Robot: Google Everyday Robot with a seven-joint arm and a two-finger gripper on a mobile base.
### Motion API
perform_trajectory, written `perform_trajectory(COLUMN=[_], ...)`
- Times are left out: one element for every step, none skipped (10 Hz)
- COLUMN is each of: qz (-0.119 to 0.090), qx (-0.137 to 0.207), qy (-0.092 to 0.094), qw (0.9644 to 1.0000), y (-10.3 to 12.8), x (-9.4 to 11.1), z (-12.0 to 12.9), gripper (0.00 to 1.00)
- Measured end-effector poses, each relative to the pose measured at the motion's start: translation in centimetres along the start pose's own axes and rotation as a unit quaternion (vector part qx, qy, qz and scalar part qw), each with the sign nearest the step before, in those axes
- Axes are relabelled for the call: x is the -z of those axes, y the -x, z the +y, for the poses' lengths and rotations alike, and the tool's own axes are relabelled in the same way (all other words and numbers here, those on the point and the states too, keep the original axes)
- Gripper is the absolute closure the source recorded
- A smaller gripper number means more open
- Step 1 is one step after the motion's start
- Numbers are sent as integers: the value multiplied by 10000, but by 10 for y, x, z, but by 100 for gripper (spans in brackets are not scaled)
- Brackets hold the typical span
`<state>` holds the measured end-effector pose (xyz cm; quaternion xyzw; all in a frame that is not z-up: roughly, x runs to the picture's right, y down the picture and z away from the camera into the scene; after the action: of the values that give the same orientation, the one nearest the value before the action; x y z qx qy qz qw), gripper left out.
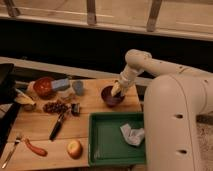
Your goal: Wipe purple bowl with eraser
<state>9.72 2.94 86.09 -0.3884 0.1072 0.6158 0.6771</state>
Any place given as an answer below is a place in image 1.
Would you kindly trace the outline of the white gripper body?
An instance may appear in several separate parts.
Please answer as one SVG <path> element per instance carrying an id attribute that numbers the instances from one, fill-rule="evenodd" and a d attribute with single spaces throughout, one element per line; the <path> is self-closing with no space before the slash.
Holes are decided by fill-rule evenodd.
<path id="1" fill-rule="evenodd" d="M 137 75 L 138 72 L 135 69 L 126 65 L 124 70 L 120 73 L 118 82 L 122 88 L 129 88 L 134 83 Z"/>

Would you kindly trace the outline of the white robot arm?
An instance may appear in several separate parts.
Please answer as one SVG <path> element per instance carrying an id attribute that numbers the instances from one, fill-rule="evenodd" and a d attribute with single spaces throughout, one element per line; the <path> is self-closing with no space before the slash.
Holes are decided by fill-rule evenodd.
<path id="1" fill-rule="evenodd" d="M 213 112 L 213 73 L 135 49 L 125 60 L 122 88 L 129 88 L 144 71 L 155 77 L 144 95 L 147 170 L 203 171 L 196 116 Z"/>

